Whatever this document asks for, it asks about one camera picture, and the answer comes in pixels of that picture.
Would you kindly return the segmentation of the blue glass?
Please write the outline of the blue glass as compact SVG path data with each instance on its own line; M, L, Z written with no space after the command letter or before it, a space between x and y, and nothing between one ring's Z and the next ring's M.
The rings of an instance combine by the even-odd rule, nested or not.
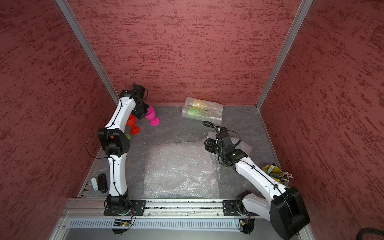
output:
M207 139L214 139L216 140L216 132L208 132L208 135L207 135ZM235 145L239 140L240 138L238 137L235 137L235 136L232 136L230 135L231 137L231 141L232 143ZM236 146L236 149L240 149L242 150L243 152L245 152L247 155L249 155L253 149L253 147L251 145L249 145L248 143L244 142L244 141L241 141L237 146Z

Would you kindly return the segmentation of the red wine glass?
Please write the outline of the red wine glass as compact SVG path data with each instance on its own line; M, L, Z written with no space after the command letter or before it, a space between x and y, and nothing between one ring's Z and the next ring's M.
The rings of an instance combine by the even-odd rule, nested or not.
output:
M130 129L131 135L138 135L141 132L141 128L136 126L136 124L137 124L137 118L133 115L130 115L126 123L126 126L131 128Z

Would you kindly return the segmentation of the pink glass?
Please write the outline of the pink glass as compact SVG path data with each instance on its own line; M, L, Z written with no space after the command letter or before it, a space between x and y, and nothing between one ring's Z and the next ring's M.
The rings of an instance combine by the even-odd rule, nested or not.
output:
M158 126L160 119L156 117L156 112L152 106L148 108L146 119L150 121L151 126Z

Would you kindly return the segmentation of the light green glass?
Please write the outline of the light green glass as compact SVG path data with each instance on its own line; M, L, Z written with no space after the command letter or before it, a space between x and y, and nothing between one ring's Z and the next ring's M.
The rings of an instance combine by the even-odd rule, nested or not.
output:
M199 108L186 106L182 108L182 117L198 121L209 121L213 124L222 123L222 113L218 111L205 111Z

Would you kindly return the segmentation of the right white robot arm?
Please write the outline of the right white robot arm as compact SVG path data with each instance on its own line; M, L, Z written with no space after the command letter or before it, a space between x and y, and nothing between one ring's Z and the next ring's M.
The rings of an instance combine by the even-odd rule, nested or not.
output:
M238 206L268 220L276 233L290 240L310 223L304 199L295 187L287 188L259 168L252 159L232 143L224 131L204 142L205 150L216 154L228 168L246 178L264 197L251 192L239 195Z

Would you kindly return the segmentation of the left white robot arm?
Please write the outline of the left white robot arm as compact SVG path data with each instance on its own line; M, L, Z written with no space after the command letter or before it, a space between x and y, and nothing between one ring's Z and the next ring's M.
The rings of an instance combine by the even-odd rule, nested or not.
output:
M141 85L133 85L119 95L118 106L111 120L97 132L102 149L110 165L110 190L106 199L107 215L126 216L133 213L126 181L126 158L131 142L125 134L130 116L141 120L148 113L144 100L148 91Z

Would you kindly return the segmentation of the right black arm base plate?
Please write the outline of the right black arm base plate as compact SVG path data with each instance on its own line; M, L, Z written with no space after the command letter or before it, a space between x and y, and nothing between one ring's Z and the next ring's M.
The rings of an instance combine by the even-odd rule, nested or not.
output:
M222 202L225 217L258 217L259 215L246 210L243 203L239 200L224 200Z

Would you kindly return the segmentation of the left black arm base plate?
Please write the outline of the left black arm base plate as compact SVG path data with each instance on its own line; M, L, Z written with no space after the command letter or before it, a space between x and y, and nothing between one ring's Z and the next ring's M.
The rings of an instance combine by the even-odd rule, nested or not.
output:
M129 203L109 203L104 210L104 216L117 216L117 217L129 217L129 216L143 216L146 207L145 200L130 200Z

